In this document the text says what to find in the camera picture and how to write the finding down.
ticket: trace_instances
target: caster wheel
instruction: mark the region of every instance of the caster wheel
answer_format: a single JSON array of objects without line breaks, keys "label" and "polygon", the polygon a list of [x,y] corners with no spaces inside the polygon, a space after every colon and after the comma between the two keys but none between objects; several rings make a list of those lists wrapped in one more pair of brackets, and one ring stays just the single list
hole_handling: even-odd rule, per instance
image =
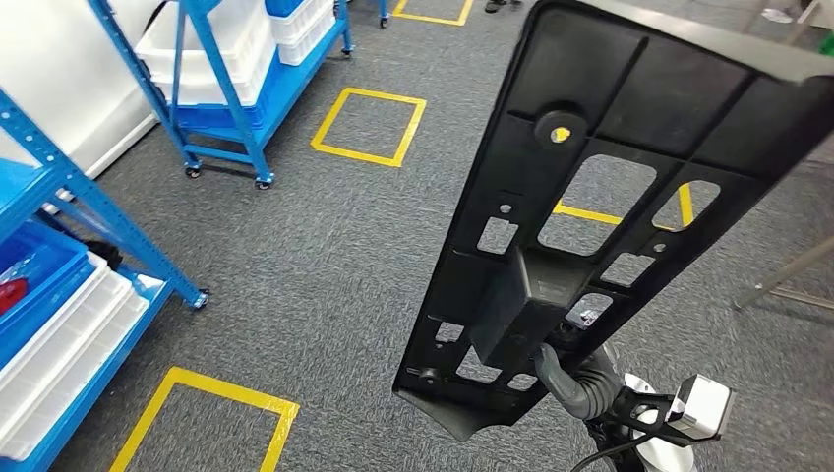
[{"label": "caster wheel", "polygon": [[204,297],[203,303],[199,307],[193,307],[195,311],[202,310],[203,308],[206,307],[206,305],[209,303],[209,296],[211,295],[211,290],[209,290],[208,287],[201,288],[200,293],[206,295],[206,297]]}]

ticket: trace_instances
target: black plastic panel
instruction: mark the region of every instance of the black plastic panel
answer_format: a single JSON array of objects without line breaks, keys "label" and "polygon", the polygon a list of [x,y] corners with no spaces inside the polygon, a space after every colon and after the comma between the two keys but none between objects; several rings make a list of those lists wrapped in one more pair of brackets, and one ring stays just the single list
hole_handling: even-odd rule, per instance
[{"label": "black plastic panel", "polygon": [[[707,43],[727,48],[710,51]],[[545,389],[509,383],[519,373],[534,374],[533,347],[551,343],[563,365],[574,368],[834,129],[834,62],[828,67],[820,62],[827,59],[797,52],[802,57],[790,56],[794,69],[784,77],[795,77],[804,61],[828,75],[783,81],[768,61],[783,63],[795,53],[779,47],[605,0],[537,3],[394,392],[459,439],[524,415]],[[748,64],[764,64],[768,73]],[[597,154],[650,166],[656,177],[595,253],[542,246],[537,236],[554,205],[582,162]],[[683,231],[656,228],[655,213],[681,184],[697,180],[720,187],[712,205]],[[518,225],[502,255],[477,248],[491,217]],[[622,253],[654,259],[630,286],[601,279]],[[587,293],[613,303],[585,329],[567,325],[565,313]],[[437,341],[441,322],[465,328],[454,342]],[[456,374],[473,345],[482,362],[502,369],[493,382]]]}]

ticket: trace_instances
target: blue shelving rack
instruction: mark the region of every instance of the blue shelving rack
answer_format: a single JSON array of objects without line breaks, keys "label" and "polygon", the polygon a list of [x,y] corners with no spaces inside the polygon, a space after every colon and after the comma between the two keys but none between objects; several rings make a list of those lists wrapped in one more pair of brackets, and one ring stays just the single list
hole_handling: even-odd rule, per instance
[{"label": "blue shelving rack", "polygon": [[[276,67],[270,69],[261,90],[261,94],[266,93],[269,96],[267,116],[264,119],[265,124],[258,128],[253,128],[240,104],[228,70],[220,56],[217,42],[214,40],[214,35],[211,32],[208,14],[220,3],[220,0],[180,0],[178,2],[179,18],[177,22],[176,43],[174,45],[176,52],[174,56],[174,82],[171,93],[171,105],[167,104],[162,92],[153,84],[148,68],[134,53],[130,42],[128,42],[116,23],[113,17],[113,10],[110,8],[107,0],[88,0],[88,2],[95,11],[98,20],[107,31],[107,35],[110,36],[113,44],[115,44],[122,59],[124,59],[131,73],[139,82],[142,91],[148,98],[162,126],[168,132],[168,135],[170,135],[174,145],[177,146],[185,163],[186,174],[192,178],[200,176],[203,164],[198,158],[198,155],[203,155],[252,165],[255,168],[256,186],[260,189],[269,188],[272,182],[274,182],[274,174],[269,170],[267,162],[264,159],[264,146],[275,133],[275,130],[286,117],[287,113],[289,113],[289,110],[295,104],[301,92],[310,80],[313,79],[316,71],[319,70],[328,52],[340,36],[344,41],[342,53],[349,57],[351,51],[353,51],[345,0],[339,0],[338,18],[336,19],[335,25],[307,56],[307,59],[298,66],[287,66],[278,63]],[[234,120],[234,126],[188,129],[177,121],[177,96],[186,17],[191,19],[197,38],[200,40],[208,61],[211,64],[211,68],[217,76],[217,82],[220,85],[223,96],[226,98],[229,112]],[[240,143],[244,146],[246,153],[191,144],[188,141],[190,135],[203,135],[224,141]]]},{"label": "blue shelving rack", "polygon": [[[0,458],[0,472],[43,471],[75,432],[168,296],[176,292],[186,304],[197,309],[206,302],[208,294],[198,289],[165,257],[127,214],[87,178],[1,88],[0,127],[41,164],[31,167],[0,157],[0,241],[38,213],[41,206],[53,203],[145,266],[144,269],[122,266],[119,272],[134,282],[140,296],[150,301],[136,325],[29,458],[24,462]],[[75,206],[57,199],[55,193],[61,189],[75,195],[79,204]]]}]

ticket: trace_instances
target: white wall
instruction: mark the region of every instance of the white wall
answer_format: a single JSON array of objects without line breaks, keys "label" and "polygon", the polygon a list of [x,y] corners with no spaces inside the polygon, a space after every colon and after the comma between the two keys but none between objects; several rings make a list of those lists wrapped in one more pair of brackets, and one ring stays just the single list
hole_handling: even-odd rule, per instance
[{"label": "white wall", "polygon": [[[133,43],[160,0],[110,0]],[[88,175],[154,119],[87,0],[0,0],[0,88]],[[0,129],[0,157],[30,161]]]}]

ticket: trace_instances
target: white plastic bin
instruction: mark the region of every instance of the white plastic bin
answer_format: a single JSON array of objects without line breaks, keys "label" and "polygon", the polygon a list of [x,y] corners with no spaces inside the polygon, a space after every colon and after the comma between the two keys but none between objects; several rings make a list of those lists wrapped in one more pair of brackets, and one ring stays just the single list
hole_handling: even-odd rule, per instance
[{"label": "white plastic bin", "polygon": [[[148,64],[152,76],[173,76],[178,8],[178,2],[162,7],[136,45],[136,53]],[[247,77],[251,56],[260,52],[256,33],[269,23],[263,0],[223,0],[208,13],[208,21],[229,75]],[[189,18],[185,26],[180,76],[189,82],[207,82],[214,76],[211,64]]]},{"label": "white plastic bin", "polygon": [[[275,56],[276,45],[269,32],[269,24],[261,24],[260,30],[256,31],[256,35],[258,39],[253,42],[257,45],[248,58],[251,63],[244,65],[242,75],[231,76],[237,98],[243,106],[252,106],[258,101],[261,87],[267,78],[269,65]],[[173,76],[159,74],[151,76],[151,78],[156,86],[162,90],[165,99],[170,102],[174,88]],[[220,89],[220,84],[214,74],[199,78],[188,78],[180,75],[180,94],[177,103],[181,105],[226,104],[226,97],[223,96],[223,90]]]},{"label": "white plastic bin", "polygon": [[333,10],[332,0],[304,0],[288,17],[269,17],[272,39],[278,44],[295,44],[322,17]]},{"label": "white plastic bin", "polygon": [[325,34],[333,28],[336,18],[333,16],[332,8],[322,10],[313,25],[301,35],[297,42],[291,44],[278,44],[278,57],[281,63],[290,66],[297,66],[304,62],[307,55],[319,44]]},{"label": "white plastic bin", "polygon": [[89,253],[95,272],[0,371],[0,456],[23,461],[148,307]]}]

